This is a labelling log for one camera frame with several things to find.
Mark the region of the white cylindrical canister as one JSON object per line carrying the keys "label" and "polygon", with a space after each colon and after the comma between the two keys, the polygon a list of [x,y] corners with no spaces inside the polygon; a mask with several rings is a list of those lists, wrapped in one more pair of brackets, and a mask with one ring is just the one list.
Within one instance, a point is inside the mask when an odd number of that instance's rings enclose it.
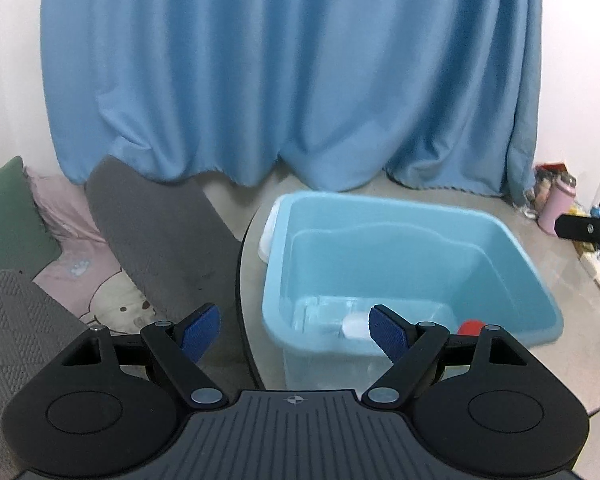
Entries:
{"label": "white cylindrical canister", "polygon": [[343,338],[349,340],[371,340],[367,312],[352,312],[341,322],[340,332]]}

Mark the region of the orange cylindrical bottle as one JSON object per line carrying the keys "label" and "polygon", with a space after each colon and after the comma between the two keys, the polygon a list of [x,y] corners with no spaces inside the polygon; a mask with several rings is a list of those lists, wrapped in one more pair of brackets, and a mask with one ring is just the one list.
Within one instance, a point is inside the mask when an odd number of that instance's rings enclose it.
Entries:
{"label": "orange cylindrical bottle", "polygon": [[486,326],[485,322],[471,318],[458,326],[457,335],[477,337],[480,335],[484,326]]}

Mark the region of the pink thermos bottle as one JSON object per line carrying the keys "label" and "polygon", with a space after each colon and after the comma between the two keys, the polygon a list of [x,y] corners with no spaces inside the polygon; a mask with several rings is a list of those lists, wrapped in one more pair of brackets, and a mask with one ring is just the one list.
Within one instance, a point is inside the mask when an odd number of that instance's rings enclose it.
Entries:
{"label": "pink thermos bottle", "polygon": [[550,188],[538,225],[546,234],[555,236],[555,222],[569,211],[577,194],[577,179],[569,172],[561,172]]}

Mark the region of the light blue plastic bin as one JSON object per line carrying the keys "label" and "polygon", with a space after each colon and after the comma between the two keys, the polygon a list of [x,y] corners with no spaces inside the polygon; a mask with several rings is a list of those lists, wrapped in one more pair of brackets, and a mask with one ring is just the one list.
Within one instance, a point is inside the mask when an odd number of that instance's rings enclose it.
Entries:
{"label": "light blue plastic bin", "polygon": [[303,191],[279,204],[262,299],[289,389],[365,390],[389,367],[342,319],[383,304],[408,322],[457,330],[474,318],[528,347],[564,321],[521,244],[482,211]]}

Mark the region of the pink cartoon blanket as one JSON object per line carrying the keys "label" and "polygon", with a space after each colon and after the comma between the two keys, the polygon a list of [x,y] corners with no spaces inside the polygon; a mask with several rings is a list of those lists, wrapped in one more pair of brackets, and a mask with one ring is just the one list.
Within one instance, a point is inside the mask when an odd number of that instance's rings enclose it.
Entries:
{"label": "pink cartoon blanket", "polygon": [[27,177],[38,212],[61,248],[35,283],[89,326],[133,335],[157,321],[156,310],[99,232],[83,188],[59,174],[29,169]]}

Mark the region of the grey knitted cushion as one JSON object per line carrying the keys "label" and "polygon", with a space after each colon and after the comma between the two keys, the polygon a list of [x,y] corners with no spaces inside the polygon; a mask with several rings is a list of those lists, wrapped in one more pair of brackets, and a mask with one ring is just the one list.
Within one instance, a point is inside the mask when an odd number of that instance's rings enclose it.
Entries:
{"label": "grey knitted cushion", "polygon": [[86,326],[37,284],[15,271],[0,271],[0,479],[19,474],[3,437],[6,405]]}

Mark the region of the green pillow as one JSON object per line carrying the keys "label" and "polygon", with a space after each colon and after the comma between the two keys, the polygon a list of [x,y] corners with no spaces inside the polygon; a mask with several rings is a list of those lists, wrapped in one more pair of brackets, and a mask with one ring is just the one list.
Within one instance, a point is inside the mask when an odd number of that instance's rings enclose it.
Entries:
{"label": "green pillow", "polygon": [[33,199],[22,158],[0,168],[0,271],[35,278],[61,255]]}

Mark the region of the blue curtain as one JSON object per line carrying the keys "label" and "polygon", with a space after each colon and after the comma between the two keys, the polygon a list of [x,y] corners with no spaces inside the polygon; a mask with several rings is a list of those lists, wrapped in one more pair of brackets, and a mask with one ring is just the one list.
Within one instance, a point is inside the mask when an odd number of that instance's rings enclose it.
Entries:
{"label": "blue curtain", "polygon": [[541,0],[42,0],[47,116],[76,183],[106,156],[157,181],[311,188],[384,172],[522,205]]}

